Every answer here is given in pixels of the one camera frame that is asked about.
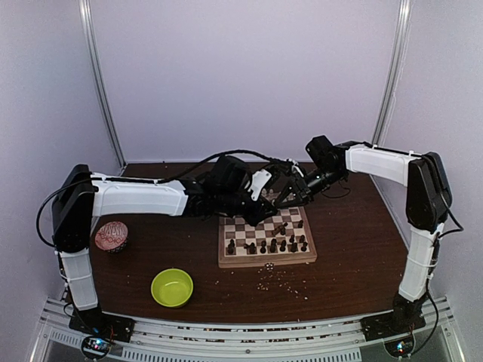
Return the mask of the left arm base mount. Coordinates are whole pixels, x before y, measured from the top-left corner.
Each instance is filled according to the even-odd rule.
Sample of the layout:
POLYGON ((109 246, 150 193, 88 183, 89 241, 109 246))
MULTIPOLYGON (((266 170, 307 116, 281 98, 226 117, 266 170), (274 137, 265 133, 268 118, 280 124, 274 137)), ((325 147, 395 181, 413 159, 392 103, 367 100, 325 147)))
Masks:
POLYGON ((111 352, 120 349, 120 343, 128 343, 134 331, 135 322, 131 318, 107 314, 100 325, 90 327, 79 316, 72 316, 69 328, 84 333, 80 350, 90 360, 100 360, 111 352))

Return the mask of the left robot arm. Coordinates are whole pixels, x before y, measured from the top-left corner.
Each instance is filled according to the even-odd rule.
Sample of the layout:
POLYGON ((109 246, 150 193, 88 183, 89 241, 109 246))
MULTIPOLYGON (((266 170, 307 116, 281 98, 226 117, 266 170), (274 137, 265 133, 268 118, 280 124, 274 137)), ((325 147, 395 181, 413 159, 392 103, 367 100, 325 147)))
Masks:
POLYGON ((94 286, 89 247, 91 220, 115 214, 161 214, 182 217, 241 217, 252 226, 274 216, 278 208, 261 192, 279 177, 300 180, 304 172, 292 160, 268 158, 251 172, 236 151, 213 155, 211 170, 196 178, 180 173, 166 179, 114 177, 76 165, 63 186, 47 196, 53 235, 48 246, 59 255, 72 296, 75 316, 93 335, 108 329, 94 286))

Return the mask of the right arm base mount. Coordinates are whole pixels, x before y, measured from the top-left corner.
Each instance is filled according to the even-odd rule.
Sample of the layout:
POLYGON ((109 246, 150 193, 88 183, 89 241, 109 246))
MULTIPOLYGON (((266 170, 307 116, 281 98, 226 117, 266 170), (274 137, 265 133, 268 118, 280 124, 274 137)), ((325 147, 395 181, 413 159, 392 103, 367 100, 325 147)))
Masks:
POLYGON ((425 327, 426 321, 420 315, 400 318, 391 311, 362 318, 360 324, 366 342, 382 339, 389 356, 403 358, 416 351, 414 332, 425 327))

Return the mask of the dark queen piece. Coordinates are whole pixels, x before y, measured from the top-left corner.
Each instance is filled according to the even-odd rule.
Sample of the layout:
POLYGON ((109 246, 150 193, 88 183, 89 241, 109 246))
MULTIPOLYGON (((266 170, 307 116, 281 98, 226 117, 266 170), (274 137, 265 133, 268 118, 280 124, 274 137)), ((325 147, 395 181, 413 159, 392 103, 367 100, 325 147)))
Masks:
POLYGON ((254 255, 257 253, 257 246, 255 243, 244 245, 247 255, 254 255))

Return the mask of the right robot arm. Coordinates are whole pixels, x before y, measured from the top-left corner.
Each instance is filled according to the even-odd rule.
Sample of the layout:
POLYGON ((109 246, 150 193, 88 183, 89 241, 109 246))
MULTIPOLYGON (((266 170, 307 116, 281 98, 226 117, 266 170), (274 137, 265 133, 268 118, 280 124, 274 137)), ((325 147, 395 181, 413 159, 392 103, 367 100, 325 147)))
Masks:
POLYGON ((404 332, 420 316, 429 298, 429 279, 438 262, 441 239, 449 233, 445 223, 454 216, 451 187, 440 155, 401 152, 356 141, 334 145, 325 136, 312 138, 306 151, 315 169, 309 173, 297 168, 291 171, 274 202, 277 208, 308 204, 350 173, 376 176, 405 187, 411 242, 393 311, 386 322, 392 332, 404 332))

